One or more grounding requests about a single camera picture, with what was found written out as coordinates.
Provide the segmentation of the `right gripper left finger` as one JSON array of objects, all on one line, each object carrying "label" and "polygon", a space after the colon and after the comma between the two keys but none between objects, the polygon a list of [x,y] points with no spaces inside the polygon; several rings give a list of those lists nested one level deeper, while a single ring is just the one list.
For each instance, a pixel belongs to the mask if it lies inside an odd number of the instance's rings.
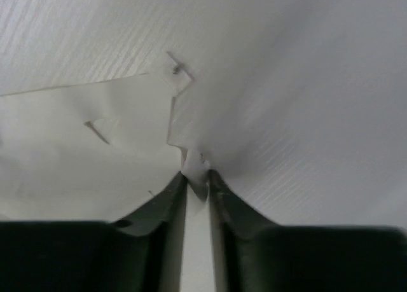
[{"label": "right gripper left finger", "polygon": [[114,222],[2,221],[2,291],[177,291],[187,179]]}]

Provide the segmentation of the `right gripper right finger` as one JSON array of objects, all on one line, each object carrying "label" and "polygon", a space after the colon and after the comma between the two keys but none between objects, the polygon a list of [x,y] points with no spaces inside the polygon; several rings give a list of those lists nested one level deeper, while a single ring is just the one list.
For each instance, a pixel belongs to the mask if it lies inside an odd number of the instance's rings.
[{"label": "right gripper right finger", "polygon": [[405,291],[406,233],[278,224],[209,171],[217,276],[228,291]]}]

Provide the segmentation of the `white bra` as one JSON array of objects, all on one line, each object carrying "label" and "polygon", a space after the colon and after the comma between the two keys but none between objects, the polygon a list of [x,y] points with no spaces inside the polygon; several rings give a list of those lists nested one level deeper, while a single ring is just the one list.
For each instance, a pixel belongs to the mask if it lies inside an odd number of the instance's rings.
[{"label": "white bra", "polygon": [[406,226],[406,0],[1,0],[1,216],[114,220],[195,149],[282,225]]}]

